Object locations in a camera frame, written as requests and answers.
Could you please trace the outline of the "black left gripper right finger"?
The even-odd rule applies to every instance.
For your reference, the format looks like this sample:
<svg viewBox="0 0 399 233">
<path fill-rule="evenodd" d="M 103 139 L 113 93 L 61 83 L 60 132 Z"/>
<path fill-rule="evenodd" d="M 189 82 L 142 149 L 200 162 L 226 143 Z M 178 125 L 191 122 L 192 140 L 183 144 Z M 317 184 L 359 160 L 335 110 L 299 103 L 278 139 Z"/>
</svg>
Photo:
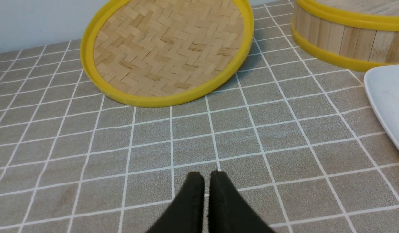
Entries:
<svg viewBox="0 0 399 233">
<path fill-rule="evenodd" d="M 211 173 L 209 191 L 210 233 L 274 233 L 243 199 L 225 172 Z"/>
</svg>

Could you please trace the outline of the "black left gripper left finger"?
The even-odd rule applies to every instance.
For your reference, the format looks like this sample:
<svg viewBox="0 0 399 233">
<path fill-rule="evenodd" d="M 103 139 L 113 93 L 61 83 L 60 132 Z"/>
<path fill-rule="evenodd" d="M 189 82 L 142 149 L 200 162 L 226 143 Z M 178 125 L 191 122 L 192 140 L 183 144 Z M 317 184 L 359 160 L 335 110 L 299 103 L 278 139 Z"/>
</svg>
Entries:
<svg viewBox="0 0 399 233">
<path fill-rule="evenodd" d="M 180 191 L 147 230 L 148 233 L 201 233 L 205 182 L 200 172 L 189 172 Z"/>
</svg>

